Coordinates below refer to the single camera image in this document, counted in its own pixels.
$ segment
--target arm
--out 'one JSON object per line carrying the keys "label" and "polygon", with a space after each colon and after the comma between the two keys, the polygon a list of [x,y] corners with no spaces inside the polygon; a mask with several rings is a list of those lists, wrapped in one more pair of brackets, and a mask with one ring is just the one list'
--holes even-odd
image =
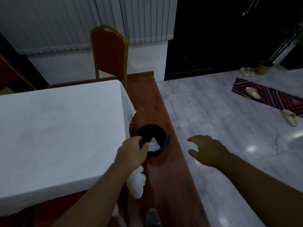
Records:
{"label": "arm", "polygon": [[53,227],[108,225],[124,182],[146,158],[148,146],[139,148],[141,138],[135,136],[123,142],[106,173]]}
{"label": "arm", "polygon": [[303,225],[303,193],[230,153],[218,140],[196,135],[188,141],[198,146],[198,152],[190,149],[189,154],[220,170],[266,226]]}

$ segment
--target slipper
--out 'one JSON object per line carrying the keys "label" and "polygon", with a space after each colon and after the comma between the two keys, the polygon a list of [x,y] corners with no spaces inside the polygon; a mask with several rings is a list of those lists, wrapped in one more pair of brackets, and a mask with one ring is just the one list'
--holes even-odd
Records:
{"label": "slipper", "polygon": [[289,111],[289,110],[282,110],[282,115],[284,116],[284,118],[287,120],[287,122],[291,125],[291,126],[297,126],[297,120],[296,120],[296,115]]}
{"label": "slipper", "polygon": [[243,76],[249,77],[249,76],[254,76],[255,75],[255,69],[254,68],[240,68],[240,72],[242,73]]}
{"label": "slipper", "polygon": [[255,99],[261,99],[261,96],[258,94],[257,90],[255,88],[252,87],[246,87],[245,91],[251,95],[252,97],[254,97]]}

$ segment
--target person's left hand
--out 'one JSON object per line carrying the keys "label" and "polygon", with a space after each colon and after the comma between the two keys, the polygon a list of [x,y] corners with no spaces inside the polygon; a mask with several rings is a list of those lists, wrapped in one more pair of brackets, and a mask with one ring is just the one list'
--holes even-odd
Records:
{"label": "person's left hand", "polygon": [[133,172],[137,169],[147,156],[148,143],[144,144],[142,148],[139,147],[139,141],[142,139],[141,136],[134,136],[122,143],[122,146],[118,148],[115,162],[122,164]]}

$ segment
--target striped rug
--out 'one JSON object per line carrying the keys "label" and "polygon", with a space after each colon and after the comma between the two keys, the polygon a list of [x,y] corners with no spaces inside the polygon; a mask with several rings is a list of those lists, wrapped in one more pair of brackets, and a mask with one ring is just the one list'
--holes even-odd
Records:
{"label": "striped rug", "polygon": [[[261,99],[255,99],[250,96],[246,91],[246,87],[255,88]],[[266,87],[254,82],[237,77],[235,84],[232,88],[232,92],[255,100],[260,103],[278,108],[280,110],[286,109],[295,113],[299,117],[303,117],[303,99],[290,95],[286,92],[278,91],[274,88]]]}

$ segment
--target flower pot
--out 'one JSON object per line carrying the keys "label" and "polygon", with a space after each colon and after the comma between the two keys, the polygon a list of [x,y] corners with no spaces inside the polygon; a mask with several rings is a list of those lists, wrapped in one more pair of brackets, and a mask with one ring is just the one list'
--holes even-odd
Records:
{"label": "flower pot", "polygon": [[170,139],[169,135],[165,132],[165,130],[156,124],[143,125],[137,131],[136,135],[142,137],[142,139],[139,141],[140,148],[144,143],[150,142],[152,137],[154,137],[157,140],[160,149],[156,151],[147,152],[148,156],[158,156],[166,148]]}
{"label": "flower pot", "polygon": [[272,66],[273,63],[269,61],[260,61],[258,67],[255,68],[255,73],[258,75],[264,75],[271,69]]}

